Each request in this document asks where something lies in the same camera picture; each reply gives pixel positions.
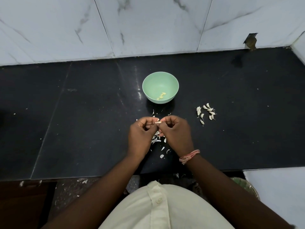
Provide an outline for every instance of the mint green bowl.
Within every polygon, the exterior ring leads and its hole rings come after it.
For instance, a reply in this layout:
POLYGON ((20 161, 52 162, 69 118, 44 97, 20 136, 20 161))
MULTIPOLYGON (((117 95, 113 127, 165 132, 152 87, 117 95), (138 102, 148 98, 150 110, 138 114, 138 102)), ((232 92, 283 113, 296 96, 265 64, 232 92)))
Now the mint green bowl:
POLYGON ((145 96, 156 104, 165 104, 170 102, 179 90, 179 82, 172 74, 158 71, 148 75, 142 84, 145 96), (165 92, 163 99, 157 100, 165 92))

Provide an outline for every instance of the cream shirt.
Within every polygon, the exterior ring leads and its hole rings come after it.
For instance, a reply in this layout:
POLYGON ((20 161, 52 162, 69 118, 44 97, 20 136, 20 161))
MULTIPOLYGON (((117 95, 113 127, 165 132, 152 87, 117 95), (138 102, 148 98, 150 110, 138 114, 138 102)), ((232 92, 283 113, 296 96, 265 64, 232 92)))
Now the cream shirt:
POLYGON ((99 229, 106 228, 233 228, 208 202, 195 193, 157 181, 122 200, 99 229))

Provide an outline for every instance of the pink thread bracelet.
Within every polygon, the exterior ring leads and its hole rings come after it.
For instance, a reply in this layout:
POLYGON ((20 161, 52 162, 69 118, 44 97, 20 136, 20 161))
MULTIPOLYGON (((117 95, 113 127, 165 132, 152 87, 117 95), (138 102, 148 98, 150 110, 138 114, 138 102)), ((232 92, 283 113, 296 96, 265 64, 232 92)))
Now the pink thread bracelet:
POLYGON ((191 160, 196 154, 200 154, 199 149, 194 150, 193 152, 186 154, 185 156, 179 158, 179 161, 184 165, 188 160, 191 160))

